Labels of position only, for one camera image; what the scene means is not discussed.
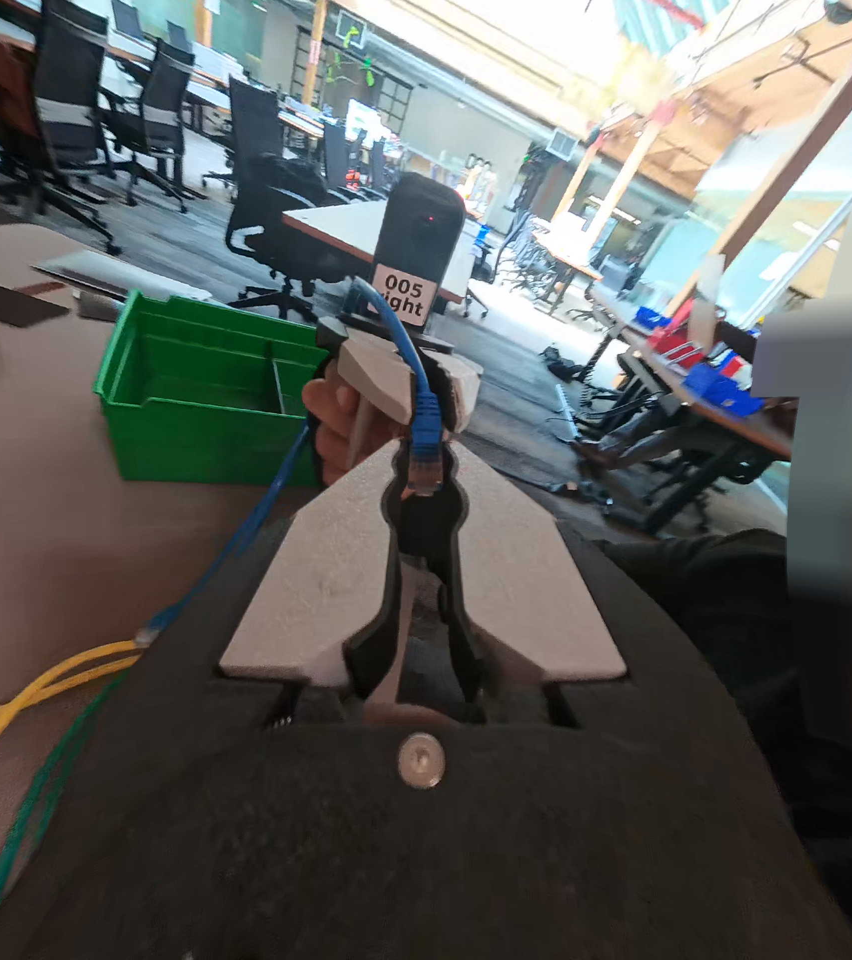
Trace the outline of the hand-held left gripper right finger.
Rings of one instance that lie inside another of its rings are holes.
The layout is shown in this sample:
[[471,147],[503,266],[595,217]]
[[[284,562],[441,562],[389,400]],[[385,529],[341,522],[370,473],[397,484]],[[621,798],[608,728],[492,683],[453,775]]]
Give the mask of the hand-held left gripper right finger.
[[624,678],[626,663],[554,517],[461,442],[444,446],[436,571],[468,701]]

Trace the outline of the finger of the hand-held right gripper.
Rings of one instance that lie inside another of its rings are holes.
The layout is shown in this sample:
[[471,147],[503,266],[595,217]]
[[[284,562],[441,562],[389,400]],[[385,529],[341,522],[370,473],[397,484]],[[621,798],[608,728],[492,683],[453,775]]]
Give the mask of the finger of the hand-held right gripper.
[[413,413],[413,374],[395,344],[370,333],[349,333],[338,348],[337,372],[361,397],[399,425]]
[[437,356],[443,425],[449,434],[461,434],[475,411],[482,378],[482,366],[462,356]]

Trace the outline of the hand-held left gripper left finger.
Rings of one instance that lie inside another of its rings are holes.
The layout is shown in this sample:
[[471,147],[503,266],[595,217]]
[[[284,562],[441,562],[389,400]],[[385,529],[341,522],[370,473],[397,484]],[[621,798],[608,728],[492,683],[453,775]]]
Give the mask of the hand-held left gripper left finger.
[[220,658],[225,676],[397,701],[406,600],[386,499],[401,449],[389,441],[295,515]]

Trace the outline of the person's right hand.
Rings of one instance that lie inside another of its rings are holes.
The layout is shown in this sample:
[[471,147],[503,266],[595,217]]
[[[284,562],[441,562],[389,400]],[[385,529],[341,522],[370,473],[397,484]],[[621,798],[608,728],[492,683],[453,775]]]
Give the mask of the person's right hand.
[[405,436],[406,428],[376,408],[361,438],[356,456],[349,454],[361,396],[339,375],[331,361],[302,390],[308,414],[317,483],[326,489],[387,443]]

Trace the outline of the white office table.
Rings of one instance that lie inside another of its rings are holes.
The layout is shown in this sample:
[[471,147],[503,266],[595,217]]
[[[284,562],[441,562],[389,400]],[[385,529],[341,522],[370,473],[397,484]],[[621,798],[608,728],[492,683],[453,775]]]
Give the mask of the white office table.
[[[371,264],[385,209],[385,200],[361,200],[347,205],[287,210],[282,213],[282,221],[301,234]],[[463,229],[437,290],[438,297],[450,304],[461,305],[467,297],[475,261],[473,245],[474,238]]]

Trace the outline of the black office chair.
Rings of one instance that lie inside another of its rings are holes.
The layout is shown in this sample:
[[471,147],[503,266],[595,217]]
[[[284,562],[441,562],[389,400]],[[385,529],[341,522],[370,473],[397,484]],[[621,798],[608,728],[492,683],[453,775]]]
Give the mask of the black office chair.
[[28,175],[30,202],[67,214],[102,236],[108,255],[121,249],[98,212],[104,198],[80,189],[92,174],[115,168],[99,109],[108,20],[67,1],[43,1],[34,46],[32,94],[39,154]]
[[108,102],[108,109],[101,115],[102,124],[112,136],[114,146],[130,153],[128,159],[117,165],[128,174],[125,202],[130,207],[137,203],[134,187],[143,179],[175,199],[181,213],[188,211],[183,189],[161,171],[148,170],[141,159],[175,162],[183,158],[181,112],[193,62],[191,53],[158,38],[138,98],[123,98],[106,88],[99,90]]
[[274,92],[231,78],[230,112],[237,195],[225,245],[282,280],[280,288],[244,288],[232,306],[275,307],[282,320],[293,312],[313,325],[315,284],[340,282],[345,268],[328,246],[289,225],[284,216],[320,206],[326,198],[324,182],[309,162],[284,157]]

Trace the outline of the person's dark clothing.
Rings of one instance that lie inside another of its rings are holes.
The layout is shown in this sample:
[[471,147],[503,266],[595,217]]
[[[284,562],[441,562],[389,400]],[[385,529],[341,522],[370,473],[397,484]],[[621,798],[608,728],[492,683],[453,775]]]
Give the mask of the person's dark clothing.
[[683,630],[733,697],[806,853],[852,923],[852,749],[806,728],[786,538],[755,529],[594,545]]

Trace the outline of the green plastic bin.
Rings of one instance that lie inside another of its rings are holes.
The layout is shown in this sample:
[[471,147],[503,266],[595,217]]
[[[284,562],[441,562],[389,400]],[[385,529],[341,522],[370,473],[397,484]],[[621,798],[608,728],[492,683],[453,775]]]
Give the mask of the green plastic bin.
[[269,485],[327,356],[311,324],[132,291],[93,386],[120,476]]

